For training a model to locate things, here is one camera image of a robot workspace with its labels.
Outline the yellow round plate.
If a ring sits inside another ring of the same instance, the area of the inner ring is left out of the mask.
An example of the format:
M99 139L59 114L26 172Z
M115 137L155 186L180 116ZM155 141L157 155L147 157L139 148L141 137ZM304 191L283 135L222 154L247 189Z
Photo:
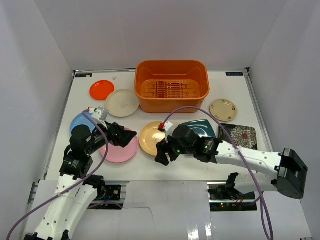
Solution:
M149 155L156 156L157 143L161 142L165 138L165 133L158 130L160 121L154 121L148 123L139 134L140 147Z

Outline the pink round plate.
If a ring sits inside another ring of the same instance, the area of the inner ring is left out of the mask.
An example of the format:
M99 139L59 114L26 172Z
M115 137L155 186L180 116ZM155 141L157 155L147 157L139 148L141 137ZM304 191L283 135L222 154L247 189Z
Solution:
M108 153L106 161L114 164L120 164L129 161L134 157L139 147L138 137L135 136L126 147L113 146L108 144Z

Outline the cream round plate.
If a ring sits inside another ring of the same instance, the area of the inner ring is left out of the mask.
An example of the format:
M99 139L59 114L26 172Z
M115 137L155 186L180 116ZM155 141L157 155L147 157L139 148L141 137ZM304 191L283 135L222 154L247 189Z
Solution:
M105 108L109 114L117 118L125 118L134 114L139 106L138 97L134 91L129 89L116 90L105 101Z

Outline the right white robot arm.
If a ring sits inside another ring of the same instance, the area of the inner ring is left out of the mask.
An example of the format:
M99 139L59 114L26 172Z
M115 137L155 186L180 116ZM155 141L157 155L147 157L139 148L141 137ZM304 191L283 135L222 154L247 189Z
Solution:
M155 161L164 166L180 155L193 156L203 163L233 165L249 170L232 173L225 184L226 195L236 200L250 192L279 192L291 199L304 197L308 167L290 148L283 152L265 152L234 147L214 137L200 137L187 126L169 127L157 143Z

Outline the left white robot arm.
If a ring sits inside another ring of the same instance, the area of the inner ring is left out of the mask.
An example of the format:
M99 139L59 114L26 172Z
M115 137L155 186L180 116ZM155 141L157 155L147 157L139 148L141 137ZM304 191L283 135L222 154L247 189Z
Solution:
M98 124L94 130L86 125L73 128L70 144L64 151L53 201L41 222L26 240L70 240L93 200L105 196L103 176L89 174L92 154L111 144L125 148L137 133L117 123Z

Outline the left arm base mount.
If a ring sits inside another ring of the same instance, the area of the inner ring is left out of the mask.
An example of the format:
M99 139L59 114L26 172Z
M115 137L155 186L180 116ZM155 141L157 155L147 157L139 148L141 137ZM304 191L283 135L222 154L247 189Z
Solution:
M102 189L102 193L89 205L90 210L121 210L123 203L122 186L109 184Z

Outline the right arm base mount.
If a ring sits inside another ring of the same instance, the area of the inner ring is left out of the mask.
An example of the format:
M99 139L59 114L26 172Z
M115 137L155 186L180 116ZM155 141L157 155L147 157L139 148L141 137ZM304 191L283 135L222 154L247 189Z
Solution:
M227 191L225 184L207 185L209 207L214 212L255 212L258 197L254 192L242 194L237 190Z

